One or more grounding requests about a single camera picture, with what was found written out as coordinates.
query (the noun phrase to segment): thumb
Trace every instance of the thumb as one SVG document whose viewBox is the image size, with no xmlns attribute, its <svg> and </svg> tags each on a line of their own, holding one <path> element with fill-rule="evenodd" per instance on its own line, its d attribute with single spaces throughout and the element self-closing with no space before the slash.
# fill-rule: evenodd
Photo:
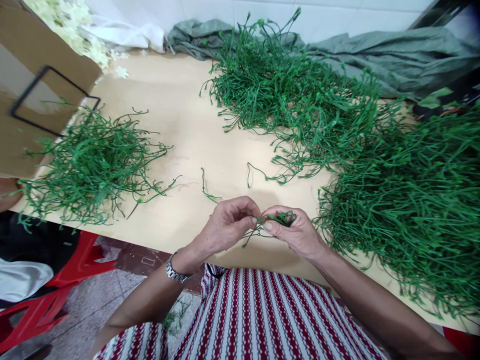
<svg viewBox="0 0 480 360">
<path fill-rule="evenodd" d="M 243 219 L 235 222 L 233 227 L 242 235 L 245 234 L 248 230 L 255 229 L 257 225 L 257 219 L 253 216 L 245 216 Z"/>
<path fill-rule="evenodd" d="M 276 221 L 267 221 L 263 224 L 263 229 L 276 238 L 282 239 L 287 231 L 287 227 L 280 225 Z"/>
</svg>

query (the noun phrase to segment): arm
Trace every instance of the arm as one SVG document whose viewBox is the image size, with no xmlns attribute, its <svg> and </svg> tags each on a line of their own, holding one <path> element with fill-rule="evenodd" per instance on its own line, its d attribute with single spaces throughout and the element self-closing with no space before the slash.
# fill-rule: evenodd
<svg viewBox="0 0 480 360">
<path fill-rule="evenodd" d="M 255 229 L 260 210 L 248 196 L 220 202 L 195 239 L 171 259 L 179 274 L 198 271 L 206 259 L 231 248 L 248 229 Z M 167 276 L 162 265 L 147 277 L 115 310 L 98 333 L 90 351 L 92 359 L 116 335 L 146 322 L 162 322 L 185 284 Z"/>
<path fill-rule="evenodd" d="M 462 359 L 452 344 L 418 314 L 330 250 L 303 210 L 273 206 L 262 215 L 290 210 L 297 215 L 290 227 L 268 221 L 263 228 L 310 262 L 352 314 L 383 343 L 409 359 Z"/>
</svg>

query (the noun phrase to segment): table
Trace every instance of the table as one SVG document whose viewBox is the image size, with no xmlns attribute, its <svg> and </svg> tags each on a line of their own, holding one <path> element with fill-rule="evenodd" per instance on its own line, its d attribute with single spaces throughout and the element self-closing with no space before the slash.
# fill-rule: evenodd
<svg viewBox="0 0 480 360">
<path fill-rule="evenodd" d="M 166 156 L 150 163 L 150 177 L 163 181 L 165 186 L 178 175 L 182 177 L 167 196 L 140 204 L 129 220 L 118 219 L 110 226 L 86 225 L 80 229 L 174 253 L 192 241 L 215 208 L 202 193 L 201 168 L 205 170 L 207 192 L 214 196 L 230 199 L 248 195 L 261 211 L 272 205 L 285 205 L 301 208 L 311 218 L 317 216 L 317 191 L 335 178 L 326 170 L 309 179 L 296 177 L 282 186 L 265 181 L 264 176 L 254 170 L 250 174 L 251 188 L 247 188 L 247 162 L 270 176 L 279 172 L 279 166 L 270 162 L 274 156 L 270 143 L 276 136 L 259 136 L 253 131 L 239 129 L 224 133 L 222 125 L 225 122 L 217 116 L 219 109 L 211 104 L 208 92 L 199 97 L 202 84 L 212 77 L 209 75 L 211 65 L 210 61 L 198 61 L 183 54 L 132 55 L 114 64 L 114 67 L 126 68 L 127 79 L 118 78 L 114 70 L 104 75 L 91 93 L 105 103 L 102 114 L 114 119 L 132 112 L 132 107 L 149 110 L 136 117 L 140 120 L 138 128 L 160 132 L 152 136 L 152 142 L 174 145 Z M 20 211 L 23 206 L 22 199 L 12 210 Z M 134 206 L 135 201 L 130 197 L 122 209 L 129 214 Z M 60 222 L 57 214 L 47 219 Z M 242 244 L 243 241 L 213 256 L 209 262 L 228 268 L 263 269 L 327 285 L 313 266 L 298 258 L 282 241 L 252 237 L 246 248 L 242 248 Z M 369 263 L 363 255 L 358 260 L 362 265 Z M 366 274 L 428 322 L 465 330 L 458 319 L 445 315 L 445 320 L 441 321 L 401 297 L 399 284 L 377 262 Z M 465 325 L 469 331 L 480 333 L 472 322 L 466 320 Z"/>
</svg>

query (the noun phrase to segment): wristwatch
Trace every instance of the wristwatch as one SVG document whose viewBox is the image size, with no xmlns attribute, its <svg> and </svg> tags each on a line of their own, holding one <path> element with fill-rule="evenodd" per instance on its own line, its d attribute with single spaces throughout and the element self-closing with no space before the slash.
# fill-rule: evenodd
<svg viewBox="0 0 480 360">
<path fill-rule="evenodd" d="M 186 283 L 188 280 L 191 280 L 195 275 L 197 275 L 197 273 L 194 273 L 192 275 L 183 275 L 183 274 L 180 274 L 178 272 L 176 272 L 173 268 L 172 268 L 172 258 L 175 256 L 176 253 L 178 253 L 182 248 L 179 248 L 177 251 L 175 251 L 175 253 L 173 253 L 172 256 L 170 256 L 170 258 L 168 259 L 168 261 L 166 262 L 166 275 L 170 278 L 170 279 L 173 279 L 173 280 L 176 280 L 176 281 L 179 281 L 181 282 L 182 284 L 183 283 Z"/>
</svg>

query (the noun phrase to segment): hand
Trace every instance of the hand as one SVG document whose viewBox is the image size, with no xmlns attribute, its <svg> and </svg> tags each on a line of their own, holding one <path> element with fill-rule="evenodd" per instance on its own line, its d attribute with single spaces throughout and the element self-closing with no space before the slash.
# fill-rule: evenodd
<svg viewBox="0 0 480 360">
<path fill-rule="evenodd" d="M 287 213 L 290 210 L 296 214 L 296 219 L 290 227 L 269 220 L 263 224 L 263 229 L 277 239 L 286 242 L 290 249 L 305 260 L 313 261 L 331 253 L 332 250 L 315 230 L 309 216 L 302 209 L 276 205 L 269 207 L 261 215 L 276 216 L 278 213 Z"/>
<path fill-rule="evenodd" d="M 249 229 L 255 229 L 260 215 L 258 205 L 248 196 L 221 201 L 191 245 L 198 249 L 206 260 L 214 254 L 230 249 Z"/>
</svg>

